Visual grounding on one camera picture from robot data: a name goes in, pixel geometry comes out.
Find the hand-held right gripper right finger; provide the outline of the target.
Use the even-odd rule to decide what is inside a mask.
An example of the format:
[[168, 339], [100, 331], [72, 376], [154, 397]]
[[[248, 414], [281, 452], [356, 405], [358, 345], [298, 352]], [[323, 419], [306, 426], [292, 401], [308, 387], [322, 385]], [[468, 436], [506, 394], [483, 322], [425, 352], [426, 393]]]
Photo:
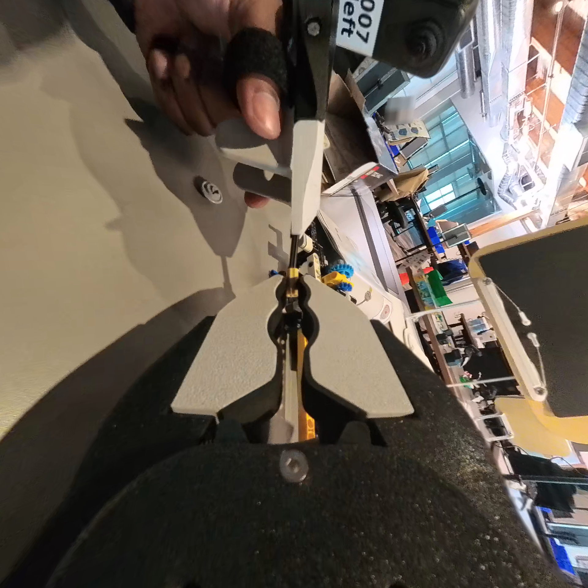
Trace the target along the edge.
[[368, 317], [347, 298], [313, 277], [301, 277], [311, 336], [304, 351], [303, 402], [319, 419], [320, 401], [360, 418], [381, 419], [415, 411]]

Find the person's left hand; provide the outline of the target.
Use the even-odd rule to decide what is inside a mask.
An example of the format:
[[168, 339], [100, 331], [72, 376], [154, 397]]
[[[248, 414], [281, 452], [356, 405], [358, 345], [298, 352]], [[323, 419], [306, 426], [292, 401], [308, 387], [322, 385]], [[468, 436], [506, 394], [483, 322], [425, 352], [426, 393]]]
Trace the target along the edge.
[[281, 97], [263, 75], [242, 77], [236, 100], [222, 84], [222, 50], [241, 30], [277, 33], [280, 1], [134, 1], [135, 36], [153, 94], [187, 134], [210, 136], [221, 122], [242, 116], [255, 134], [281, 133]]

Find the open instruction booklet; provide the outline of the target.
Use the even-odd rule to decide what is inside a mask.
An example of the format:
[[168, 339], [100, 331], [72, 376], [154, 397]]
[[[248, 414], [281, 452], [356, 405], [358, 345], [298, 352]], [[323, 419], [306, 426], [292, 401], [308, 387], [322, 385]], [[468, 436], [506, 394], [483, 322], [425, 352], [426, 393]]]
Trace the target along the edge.
[[315, 220], [316, 236], [322, 246], [327, 267], [347, 264], [353, 268], [348, 294], [369, 319], [379, 320], [391, 330], [402, 330], [405, 325], [406, 306], [398, 294], [387, 287], [377, 272], [368, 236], [359, 212], [352, 203], [349, 210], [326, 212], [320, 210]]

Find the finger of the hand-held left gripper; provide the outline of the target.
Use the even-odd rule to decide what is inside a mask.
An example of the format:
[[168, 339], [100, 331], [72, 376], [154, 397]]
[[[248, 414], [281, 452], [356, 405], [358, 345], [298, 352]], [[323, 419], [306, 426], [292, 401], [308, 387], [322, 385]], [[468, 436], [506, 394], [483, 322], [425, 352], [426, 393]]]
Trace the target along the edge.
[[320, 207], [325, 122], [299, 120], [293, 126], [291, 231], [302, 235]]

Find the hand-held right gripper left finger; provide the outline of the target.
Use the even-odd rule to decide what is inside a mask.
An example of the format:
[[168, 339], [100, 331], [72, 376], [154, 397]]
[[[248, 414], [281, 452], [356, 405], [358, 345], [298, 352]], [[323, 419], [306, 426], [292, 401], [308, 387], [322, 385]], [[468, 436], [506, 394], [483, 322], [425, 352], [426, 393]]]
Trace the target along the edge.
[[270, 277], [219, 311], [172, 401], [174, 413], [219, 420], [276, 414], [282, 371], [269, 322], [282, 280]]

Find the green cardboard box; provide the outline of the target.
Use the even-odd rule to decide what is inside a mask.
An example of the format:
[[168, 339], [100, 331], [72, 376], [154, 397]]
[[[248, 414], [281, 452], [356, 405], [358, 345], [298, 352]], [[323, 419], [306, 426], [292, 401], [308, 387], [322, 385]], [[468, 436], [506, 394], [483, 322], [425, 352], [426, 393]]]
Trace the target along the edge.
[[422, 269], [410, 270], [407, 274], [418, 309], [430, 311], [453, 304], [445, 291], [441, 275], [434, 268], [428, 268], [427, 272]]

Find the lego vehicle model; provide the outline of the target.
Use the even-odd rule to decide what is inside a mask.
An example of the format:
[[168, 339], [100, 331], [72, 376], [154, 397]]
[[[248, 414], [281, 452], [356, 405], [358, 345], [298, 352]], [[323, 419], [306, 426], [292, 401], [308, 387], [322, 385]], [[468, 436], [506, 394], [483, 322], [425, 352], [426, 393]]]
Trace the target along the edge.
[[[299, 238], [296, 263], [299, 282], [301, 277], [313, 277], [345, 298], [352, 291], [353, 283], [350, 278], [353, 275], [353, 268], [342, 263], [328, 268], [322, 246], [318, 243], [315, 233], [312, 233], [312, 236], [304, 234]], [[270, 335], [276, 343], [282, 371], [282, 399], [278, 411], [268, 420], [268, 442], [280, 445], [304, 442], [330, 443], [339, 438], [348, 422], [363, 418], [338, 407], [331, 401], [319, 402], [319, 419], [315, 419], [306, 410], [302, 390], [303, 361], [304, 351], [311, 336], [311, 324], [310, 318], [305, 315], [305, 290], [300, 284], [298, 299], [294, 303], [286, 303], [287, 271], [288, 268], [271, 269], [268, 272], [268, 278], [283, 277], [282, 285], [276, 291], [278, 309], [269, 322]]]

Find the open lego box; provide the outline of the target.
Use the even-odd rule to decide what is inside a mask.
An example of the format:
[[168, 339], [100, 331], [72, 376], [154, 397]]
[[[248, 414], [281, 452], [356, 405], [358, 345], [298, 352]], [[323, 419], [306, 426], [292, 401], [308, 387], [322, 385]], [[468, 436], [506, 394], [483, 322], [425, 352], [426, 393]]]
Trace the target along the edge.
[[325, 121], [323, 197], [352, 196], [365, 190], [378, 201], [398, 201], [398, 167], [375, 120], [364, 111], [364, 97], [350, 73], [333, 72]]

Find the board with blue shapes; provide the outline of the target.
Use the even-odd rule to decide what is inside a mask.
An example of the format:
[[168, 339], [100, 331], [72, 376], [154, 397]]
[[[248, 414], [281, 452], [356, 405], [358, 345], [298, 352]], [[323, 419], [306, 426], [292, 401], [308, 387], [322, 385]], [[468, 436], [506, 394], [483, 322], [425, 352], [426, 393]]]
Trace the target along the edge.
[[407, 143], [415, 138], [430, 139], [430, 133], [421, 119], [416, 119], [410, 123], [400, 123], [392, 125], [389, 131], [388, 143], [401, 144]]

